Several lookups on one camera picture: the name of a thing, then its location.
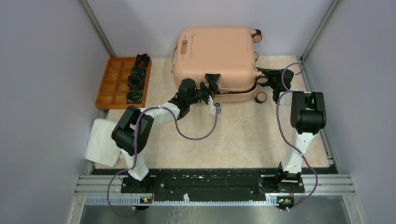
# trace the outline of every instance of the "white wall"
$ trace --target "white wall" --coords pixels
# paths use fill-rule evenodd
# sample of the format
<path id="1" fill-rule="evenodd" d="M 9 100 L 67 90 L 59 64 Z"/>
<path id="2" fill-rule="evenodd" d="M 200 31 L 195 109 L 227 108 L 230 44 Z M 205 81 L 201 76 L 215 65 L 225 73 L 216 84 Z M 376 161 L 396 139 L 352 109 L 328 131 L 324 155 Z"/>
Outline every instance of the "white wall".
<path id="1" fill-rule="evenodd" d="M 302 55 L 331 0 L 88 0 L 117 56 L 170 57 L 190 26 L 258 28 L 260 55 Z"/>
<path id="2" fill-rule="evenodd" d="M 0 223 L 64 223 L 108 55 L 77 0 L 0 1 Z"/>
<path id="3" fill-rule="evenodd" d="M 307 61 L 368 223 L 396 223 L 396 1 L 342 1 Z"/>

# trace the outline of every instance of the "open suitcase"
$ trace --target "open suitcase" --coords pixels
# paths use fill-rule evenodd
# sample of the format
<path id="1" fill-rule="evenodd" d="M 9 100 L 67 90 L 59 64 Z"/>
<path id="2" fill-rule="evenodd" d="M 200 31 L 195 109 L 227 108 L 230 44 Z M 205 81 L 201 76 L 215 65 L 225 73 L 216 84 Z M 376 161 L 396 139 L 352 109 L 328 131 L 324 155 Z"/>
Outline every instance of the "open suitcase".
<path id="1" fill-rule="evenodd" d="M 216 102 L 267 99 L 259 83 L 267 78 L 256 70 L 258 54 L 253 43 L 262 39 L 260 30 L 246 27 L 191 27 L 181 32 L 172 52 L 172 73 L 176 86 L 191 78 L 204 82 L 205 74 L 220 74 Z"/>

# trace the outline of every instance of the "wooden tray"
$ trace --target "wooden tray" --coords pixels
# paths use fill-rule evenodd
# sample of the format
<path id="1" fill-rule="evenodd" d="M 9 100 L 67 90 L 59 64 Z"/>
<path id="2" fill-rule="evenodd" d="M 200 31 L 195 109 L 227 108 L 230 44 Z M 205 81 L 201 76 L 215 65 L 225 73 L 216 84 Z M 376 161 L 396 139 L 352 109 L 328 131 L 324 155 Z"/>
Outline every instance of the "wooden tray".
<path id="1" fill-rule="evenodd" d="M 129 92 L 128 76 L 131 75 L 132 67 L 135 65 L 136 57 L 111 57 L 107 61 L 102 83 L 96 97 L 95 106 L 100 110 L 126 109 L 133 105 L 138 108 L 144 107 L 146 103 L 147 88 L 151 71 L 151 60 L 146 69 L 142 100 L 139 104 L 127 103 Z"/>

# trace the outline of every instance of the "white cloth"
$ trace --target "white cloth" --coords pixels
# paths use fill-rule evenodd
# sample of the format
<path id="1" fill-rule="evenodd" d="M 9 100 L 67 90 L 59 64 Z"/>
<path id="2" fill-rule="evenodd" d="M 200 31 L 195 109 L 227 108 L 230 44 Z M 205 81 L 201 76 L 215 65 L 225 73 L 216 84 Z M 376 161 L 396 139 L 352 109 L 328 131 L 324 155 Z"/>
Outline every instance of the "white cloth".
<path id="1" fill-rule="evenodd" d="M 106 166 L 114 167 L 120 156 L 120 148 L 111 138 L 116 122 L 105 119 L 96 119 L 93 123 L 91 136 L 85 158 Z"/>

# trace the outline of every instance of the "suitcase handle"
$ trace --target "suitcase handle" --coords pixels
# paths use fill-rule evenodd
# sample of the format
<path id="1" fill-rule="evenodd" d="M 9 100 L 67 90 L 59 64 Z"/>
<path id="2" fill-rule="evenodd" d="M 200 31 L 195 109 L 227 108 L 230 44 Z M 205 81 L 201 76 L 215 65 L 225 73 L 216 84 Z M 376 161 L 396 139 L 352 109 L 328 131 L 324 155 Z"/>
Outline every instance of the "suitcase handle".
<path id="1" fill-rule="evenodd" d="M 175 42 L 175 46 L 173 47 L 173 51 L 172 51 L 172 58 L 170 59 L 170 61 L 171 61 L 171 69 L 170 69 L 170 72 L 172 72 L 173 73 L 173 57 L 175 56 L 175 52 L 176 52 L 176 49 L 177 49 L 177 41 Z"/>

